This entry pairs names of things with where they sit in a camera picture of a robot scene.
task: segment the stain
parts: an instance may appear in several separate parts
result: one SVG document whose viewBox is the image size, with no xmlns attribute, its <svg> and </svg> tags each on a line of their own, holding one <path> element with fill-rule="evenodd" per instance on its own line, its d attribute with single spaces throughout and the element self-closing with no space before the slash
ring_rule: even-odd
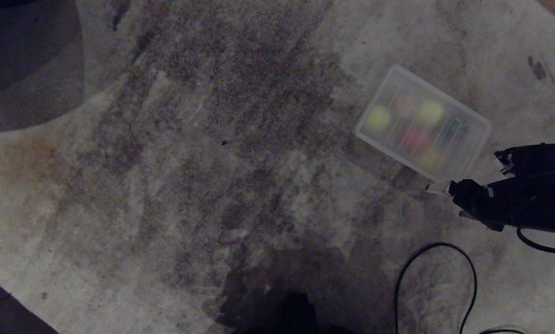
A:
<svg viewBox="0 0 555 334">
<path fill-rule="evenodd" d="M 112 18 L 112 31 L 116 32 L 123 17 L 125 17 L 131 8 L 131 0 L 114 0 L 111 6 L 115 12 Z"/>
<path fill-rule="evenodd" d="M 543 69 L 543 65 L 541 61 L 534 61 L 534 58 L 532 56 L 529 56 L 527 57 L 527 63 L 529 64 L 529 67 L 531 68 L 534 78 L 536 78 L 536 80 L 543 80 L 547 77 L 547 74 L 545 72 L 545 69 Z"/>
<path fill-rule="evenodd" d="M 81 165 L 103 166 L 117 175 L 126 174 L 140 161 L 143 139 L 131 125 L 151 87 L 153 77 L 138 68 L 93 132 L 95 148 L 81 152 Z"/>
<path fill-rule="evenodd" d="M 57 146 L 40 135 L 30 135 L 0 148 L 0 180 L 7 184 L 61 182 L 69 165 Z"/>
<path fill-rule="evenodd" d="M 164 225 L 162 223 L 164 219 L 163 205 L 150 197 L 146 198 L 144 202 L 142 221 L 137 235 L 139 245 L 141 246 L 147 245 L 153 241 L 159 233 L 164 231 Z"/>
<path fill-rule="evenodd" d="M 133 63 L 146 51 L 148 46 L 152 43 L 152 39 L 156 36 L 156 30 L 148 30 L 137 38 L 137 43 L 133 49 Z"/>
<path fill-rule="evenodd" d="M 229 229 L 242 226 L 249 213 L 250 207 L 246 204 L 235 203 L 230 205 L 222 214 L 222 225 Z"/>
<path fill-rule="evenodd" d="M 458 32 L 462 37 L 469 34 L 468 31 L 463 28 L 463 16 L 469 7 L 470 4 L 467 3 L 447 0 L 437 1 L 435 4 L 437 15 L 447 22 L 451 30 Z"/>
</svg>

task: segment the black wire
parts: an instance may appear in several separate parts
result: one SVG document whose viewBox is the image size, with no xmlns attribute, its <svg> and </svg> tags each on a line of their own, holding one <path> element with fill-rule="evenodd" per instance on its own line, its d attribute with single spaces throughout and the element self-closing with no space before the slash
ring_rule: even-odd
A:
<svg viewBox="0 0 555 334">
<path fill-rule="evenodd" d="M 523 235 L 523 230 L 524 229 L 521 228 L 521 227 L 517 228 L 517 237 L 519 237 L 519 239 L 521 239 L 521 241 L 523 241 L 527 246 L 532 247 L 532 248 L 537 249 L 537 250 L 540 250 L 540 251 L 555 254 L 555 248 L 540 245 L 538 243 L 535 243 L 534 241 L 531 241 L 531 239 L 528 239 L 526 236 Z"/>
<path fill-rule="evenodd" d="M 401 270 L 401 274 L 399 275 L 399 278 L 397 279 L 397 283 L 395 285 L 395 334 L 399 334 L 399 290 L 401 289 L 401 282 L 403 281 L 403 276 L 405 275 L 405 272 L 407 271 L 407 269 L 409 269 L 409 266 L 411 266 L 411 264 L 417 258 L 419 258 L 425 252 L 427 252 L 431 249 L 435 249 L 437 247 L 449 247 L 451 249 L 454 249 L 454 250 L 460 252 L 461 255 L 464 256 L 464 258 L 466 258 L 466 260 L 469 262 L 469 266 L 471 267 L 471 271 L 473 273 L 473 296 L 471 298 L 471 303 L 469 303 L 469 308 L 467 310 L 467 313 L 465 313 L 465 317 L 464 317 L 463 321 L 461 322 L 461 327 L 459 328 L 459 334 L 463 334 L 465 323 L 467 322 L 467 319 L 469 318 L 469 315 L 470 315 L 470 313 L 473 309 L 473 306 L 475 305 L 475 300 L 476 300 L 477 295 L 478 295 L 478 275 L 475 271 L 475 266 L 473 266 L 473 262 L 472 262 L 471 258 L 469 258 L 468 254 L 466 254 L 466 252 L 464 252 L 464 250 L 460 249 L 459 247 L 457 247 L 455 245 L 452 245 L 452 244 L 448 244 L 448 243 L 434 243 L 434 244 L 428 245 L 428 246 L 420 249 L 403 266 L 403 269 Z M 496 333 L 525 334 L 524 332 L 520 332 L 519 330 L 515 330 L 515 329 L 494 329 L 494 330 L 487 330 L 485 332 L 481 332 L 480 334 L 496 334 Z"/>
</svg>

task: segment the dirty floor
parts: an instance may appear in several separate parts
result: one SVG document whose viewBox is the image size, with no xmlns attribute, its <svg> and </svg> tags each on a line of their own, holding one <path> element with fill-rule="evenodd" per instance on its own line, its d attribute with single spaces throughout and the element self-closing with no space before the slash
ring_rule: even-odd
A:
<svg viewBox="0 0 555 334">
<path fill-rule="evenodd" d="M 555 18 L 534 0 L 1 9 L 0 285 L 61 334 L 230 333 L 287 290 L 388 334 L 401 266 L 447 241 L 479 273 L 466 333 L 555 334 L 555 256 L 351 134 L 393 64 L 492 122 L 479 182 L 495 150 L 555 142 Z M 403 333 L 456 333 L 464 260 L 407 275 Z"/>
</svg>

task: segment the dark stain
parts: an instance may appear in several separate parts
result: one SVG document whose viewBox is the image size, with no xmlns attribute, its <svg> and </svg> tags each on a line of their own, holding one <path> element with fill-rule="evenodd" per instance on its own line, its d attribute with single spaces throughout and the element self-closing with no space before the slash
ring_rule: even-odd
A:
<svg viewBox="0 0 555 334">
<path fill-rule="evenodd" d="M 447 21 L 451 30 L 465 37 L 469 33 L 464 29 L 463 16 L 469 6 L 469 4 L 463 2 L 437 1 L 435 9 L 437 15 L 440 15 L 442 19 Z"/>
<path fill-rule="evenodd" d="M 250 208 L 246 204 L 235 203 L 230 205 L 222 214 L 222 225 L 229 229 L 242 226 L 249 212 Z"/>
<path fill-rule="evenodd" d="M 110 151 L 104 154 L 104 167 L 116 173 L 124 174 L 139 162 L 143 144 L 135 136 L 122 135 L 112 144 Z"/>
<path fill-rule="evenodd" d="M 154 36 L 156 36 L 156 32 L 157 32 L 156 30 L 148 30 L 145 32 L 145 34 L 137 38 L 137 44 L 133 49 L 132 61 L 134 63 L 139 58 L 139 56 L 141 56 L 146 51 L 148 46 L 152 43 L 152 39 L 154 38 Z"/>
<path fill-rule="evenodd" d="M 527 57 L 527 63 L 529 64 L 529 67 L 531 68 L 532 73 L 534 74 L 534 77 L 537 80 L 543 80 L 547 77 L 547 74 L 545 72 L 545 69 L 543 69 L 543 65 L 541 61 L 534 62 L 534 58 L 532 56 L 529 56 Z"/>
<path fill-rule="evenodd" d="M 131 0 L 115 0 L 112 2 L 115 15 L 112 18 L 112 30 L 116 32 L 117 27 L 131 8 Z"/>
<path fill-rule="evenodd" d="M 164 218 L 163 205 L 155 199 L 147 197 L 145 199 L 142 222 L 139 226 L 139 245 L 146 245 L 161 232 Z"/>
</svg>

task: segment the yellow ball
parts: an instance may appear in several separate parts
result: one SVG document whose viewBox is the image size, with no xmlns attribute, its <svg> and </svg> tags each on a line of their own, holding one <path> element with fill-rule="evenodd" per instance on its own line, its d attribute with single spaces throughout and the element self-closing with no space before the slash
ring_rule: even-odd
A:
<svg viewBox="0 0 555 334">
<path fill-rule="evenodd" d="M 381 132 L 387 129 L 391 122 L 391 113 L 385 106 L 377 105 L 364 121 L 363 128 L 370 132 Z"/>
<path fill-rule="evenodd" d="M 443 166 L 439 166 L 439 164 L 441 164 L 441 158 L 440 152 L 431 148 L 422 154 L 418 161 L 418 165 L 430 172 L 438 171 L 443 168 Z"/>
<path fill-rule="evenodd" d="M 445 116 L 443 106 L 436 102 L 427 101 L 422 103 L 422 106 L 420 106 L 420 109 L 416 114 L 416 119 L 424 125 L 434 127 L 439 123 L 443 116 Z"/>
</svg>

